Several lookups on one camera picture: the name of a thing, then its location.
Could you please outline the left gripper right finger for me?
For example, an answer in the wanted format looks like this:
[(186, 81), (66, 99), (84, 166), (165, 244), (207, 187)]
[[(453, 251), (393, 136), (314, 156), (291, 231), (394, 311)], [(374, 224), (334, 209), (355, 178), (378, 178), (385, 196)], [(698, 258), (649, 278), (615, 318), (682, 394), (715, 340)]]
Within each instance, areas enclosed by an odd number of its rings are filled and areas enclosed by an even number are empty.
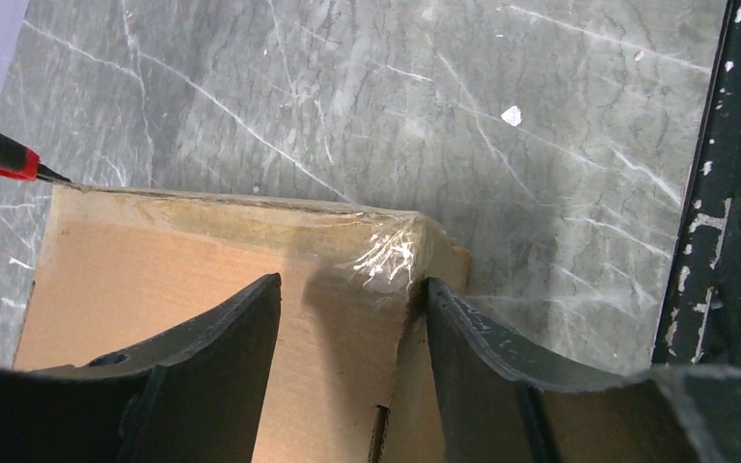
[(449, 462), (741, 462), (741, 367), (612, 374), (502, 326), (425, 281)]

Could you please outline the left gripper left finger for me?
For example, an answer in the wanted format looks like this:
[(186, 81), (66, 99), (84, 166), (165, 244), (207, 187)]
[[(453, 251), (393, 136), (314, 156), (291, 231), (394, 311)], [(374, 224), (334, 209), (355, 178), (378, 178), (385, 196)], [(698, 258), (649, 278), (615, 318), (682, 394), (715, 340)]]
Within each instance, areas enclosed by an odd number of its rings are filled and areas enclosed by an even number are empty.
[(248, 462), (281, 278), (82, 367), (0, 368), (0, 462)]

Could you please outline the brown cardboard express box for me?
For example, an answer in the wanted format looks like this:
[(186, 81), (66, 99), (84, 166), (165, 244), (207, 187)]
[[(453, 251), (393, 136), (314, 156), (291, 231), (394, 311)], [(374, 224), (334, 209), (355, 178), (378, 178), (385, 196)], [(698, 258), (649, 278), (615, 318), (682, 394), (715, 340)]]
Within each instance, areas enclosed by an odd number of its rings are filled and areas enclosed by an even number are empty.
[(440, 462), (433, 219), (344, 203), (54, 189), (14, 367), (139, 379), (87, 461)]

